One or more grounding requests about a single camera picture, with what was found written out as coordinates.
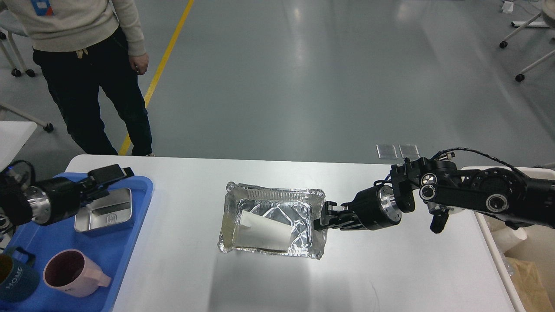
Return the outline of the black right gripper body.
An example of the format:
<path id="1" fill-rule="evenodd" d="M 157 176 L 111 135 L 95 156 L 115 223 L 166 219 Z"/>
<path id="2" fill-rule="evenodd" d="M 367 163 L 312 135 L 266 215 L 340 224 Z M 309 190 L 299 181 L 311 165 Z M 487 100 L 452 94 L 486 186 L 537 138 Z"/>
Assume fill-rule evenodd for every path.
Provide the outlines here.
<path id="1" fill-rule="evenodd" d="M 397 207 L 394 190 L 388 185 L 361 190 L 349 202 L 362 228 L 375 231 L 398 225 L 402 211 Z"/>

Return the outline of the person's hand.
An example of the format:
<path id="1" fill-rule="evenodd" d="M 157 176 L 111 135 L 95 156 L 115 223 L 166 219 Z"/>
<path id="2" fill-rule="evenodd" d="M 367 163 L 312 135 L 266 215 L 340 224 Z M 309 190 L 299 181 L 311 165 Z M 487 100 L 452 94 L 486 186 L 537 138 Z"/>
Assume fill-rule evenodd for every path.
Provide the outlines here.
<path id="1" fill-rule="evenodd" d="M 149 55 L 148 53 L 143 53 L 142 55 L 129 55 L 128 61 L 131 70 L 137 75 L 144 75 L 149 67 Z"/>

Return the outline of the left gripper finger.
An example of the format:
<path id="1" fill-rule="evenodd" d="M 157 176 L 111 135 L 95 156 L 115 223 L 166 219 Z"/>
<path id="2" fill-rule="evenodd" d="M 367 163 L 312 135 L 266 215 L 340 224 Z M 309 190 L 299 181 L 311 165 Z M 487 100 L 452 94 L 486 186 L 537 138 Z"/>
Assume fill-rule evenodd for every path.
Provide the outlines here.
<path id="1" fill-rule="evenodd" d="M 121 168 L 119 164 L 89 171 L 87 178 L 78 182 L 81 204 L 90 204 L 97 199 L 107 197 L 109 186 L 131 176 L 134 176 L 133 170 L 129 167 Z"/>

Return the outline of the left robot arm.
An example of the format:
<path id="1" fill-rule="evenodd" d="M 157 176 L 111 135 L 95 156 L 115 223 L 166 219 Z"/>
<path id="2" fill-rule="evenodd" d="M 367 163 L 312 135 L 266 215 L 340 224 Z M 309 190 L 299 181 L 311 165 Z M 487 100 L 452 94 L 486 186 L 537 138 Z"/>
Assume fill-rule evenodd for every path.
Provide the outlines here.
<path id="1" fill-rule="evenodd" d="M 1 171 L 1 217 L 14 227 L 29 222 L 52 225 L 107 197 L 109 186 L 132 176 L 131 168 L 113 164 L 91 170 L 76 182 L 64 176 L 36 180 L 34 166 L 17 160 Z"/>

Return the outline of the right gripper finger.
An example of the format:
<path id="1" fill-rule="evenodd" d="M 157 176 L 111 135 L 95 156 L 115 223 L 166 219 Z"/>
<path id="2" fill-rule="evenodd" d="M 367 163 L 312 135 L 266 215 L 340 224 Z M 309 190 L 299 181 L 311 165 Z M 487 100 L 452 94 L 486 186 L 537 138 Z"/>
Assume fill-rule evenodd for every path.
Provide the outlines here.
<path id="1" fill-rule="evenodd" d="M 365 229 L 354 211 L 350 210 L 348 207 L 340 207 L 340 210 L 335 210 L 335 208 L 337 208 L 337 203 L 325 201 L 321 209 L 321 216 L 313 221 L 313 229 L 315 231 L 323 231 L 326 229 L 359 231 Z"/>

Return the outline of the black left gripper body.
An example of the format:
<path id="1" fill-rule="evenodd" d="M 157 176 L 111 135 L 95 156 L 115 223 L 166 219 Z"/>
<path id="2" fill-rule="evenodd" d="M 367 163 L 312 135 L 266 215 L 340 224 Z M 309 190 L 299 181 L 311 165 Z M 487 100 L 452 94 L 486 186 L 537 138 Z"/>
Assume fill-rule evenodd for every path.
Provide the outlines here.
<path id="1" fill-rule="evenodd" d="M 77 215 L 82 205 L 83 187 L 59 176 L 30 186 L 31 220 L 51 225 Z"/>

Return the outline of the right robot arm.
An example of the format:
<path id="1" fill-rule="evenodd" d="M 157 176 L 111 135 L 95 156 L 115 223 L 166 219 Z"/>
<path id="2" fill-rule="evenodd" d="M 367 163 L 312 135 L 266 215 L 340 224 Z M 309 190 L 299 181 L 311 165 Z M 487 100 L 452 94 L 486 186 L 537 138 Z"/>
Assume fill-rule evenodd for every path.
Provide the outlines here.
<path id="1" fill-rule="evenodd" d="M 392 165 L 385 179 L 358 192 L 353 200 L 323 204 L 316 231 L 379 230 L 398 225 L 403 213 L 415 210 L 414 191 L 432 215 L 430 230 L 441 233 L 454 209 L 468 209 L 503 221 L 517 230 L 532 225 L 553 228 L 554 180 L 532 178 L 520 169 L 493 158 L 498 167 L 458 169 L 452 161 L 457 148 L 432 158 L 406 158 Z"/>

